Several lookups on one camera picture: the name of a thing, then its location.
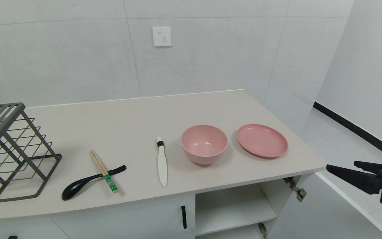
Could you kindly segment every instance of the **white tile floor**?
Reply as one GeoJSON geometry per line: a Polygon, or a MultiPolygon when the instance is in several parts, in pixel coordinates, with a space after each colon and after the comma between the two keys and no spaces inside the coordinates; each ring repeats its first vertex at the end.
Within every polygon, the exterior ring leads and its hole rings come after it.
{"type": "MultiPolygon", "coordinates": [[[[355,160],[382,164],[380,150],[316,109],[312,109],[304,129],[296,133],[329,164],[354,170],[360,170],[353,166],[355,160]]],[[[379,195],[368,195],[327,171],[322,173],[382,224],[379,195]]]]}

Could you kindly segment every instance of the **metal rack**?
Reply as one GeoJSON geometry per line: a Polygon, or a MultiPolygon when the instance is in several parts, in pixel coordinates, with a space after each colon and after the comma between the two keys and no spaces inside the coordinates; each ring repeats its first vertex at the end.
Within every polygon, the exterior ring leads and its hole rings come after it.
{"type": "Polygon", "coordinates": [[[0,202],[38,197],[62,158],[52,150],[52,142],[46,142],[40,127],[33,124],[35,118],[29,118],[24,109],[23,103],[0,105],[0,195],[12,181],[30,180],[37,175],[42,183],[35,194],[1,198],[0,202]],[[54,161],[47,173],[39,168],[44,159],[54,161]]]}

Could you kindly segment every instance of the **chopstick label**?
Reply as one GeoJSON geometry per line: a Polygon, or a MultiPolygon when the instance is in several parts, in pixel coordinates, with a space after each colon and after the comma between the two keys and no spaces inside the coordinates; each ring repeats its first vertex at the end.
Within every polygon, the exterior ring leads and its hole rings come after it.
{"type": "Polygon", "coordinates": [[[105,180],[107,181],[107,183],[108,183],[110,189],[111,189],[113,192],[115,192],[115,191],[118,190],[118,189],[117,189],[117,186],[115,185],[115,183],[113,182],[113,180],[112,180],[112,178],[110,177],[109,174],[105,175],[104,178],[105,178],[105,180]]]}

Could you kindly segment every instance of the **chopsticks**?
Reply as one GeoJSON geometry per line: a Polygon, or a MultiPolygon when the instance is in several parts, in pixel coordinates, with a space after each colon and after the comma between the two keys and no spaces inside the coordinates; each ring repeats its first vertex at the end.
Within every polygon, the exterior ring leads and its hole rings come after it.
{"type": "Polygon", "coordinates": [[[117,189],[117,186],[116,184],[114,183],[114,181],[112,180],[111,176],[109,175],[109,173],[107,172],[107,169],[104,167],[104,164],[103,162],[101,162],[101,159],[100,157],[98,157],[97,153],[94,151],[94,150],[91,150],[89,152],[89,154],[91,155],[91,157],[94,159],[95,163],[97,164],[98,166],[98,169],[100,170],[100,172],[103,174],[105,180],[107,181],[107,184],[109,185],[110,189],[112,190],[112,192],[115,194],[116,192],[119,192],[119,190],[117,189]]]}

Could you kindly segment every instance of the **black baseboard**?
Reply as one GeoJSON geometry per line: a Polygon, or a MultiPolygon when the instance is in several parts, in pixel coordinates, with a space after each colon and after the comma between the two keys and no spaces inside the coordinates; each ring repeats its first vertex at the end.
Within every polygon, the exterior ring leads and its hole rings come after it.
{"type": "Polygon", "coordinates": [[[353,133],[359,135],[361,138],[365,139],[368,143],[372,144],[373,146],[375,146],[376,148],[378,148],[379,150],[382,151],[382,141],[377,139],[375,136],[373,136],[370,133],[366,132],[365,130],[359,128],[357,125],[346,120],[345,118],[341,117],[340,115],[337,115],[336,113],[332,112],[330,109],[321,105],[318,102],[315,102],[313,104],[313,107],[315,109],[319,110],[320,112],[324,113],[325,115],[327,115],[331,119],[337,121],[342,126],[348,128],[353,133]]]}

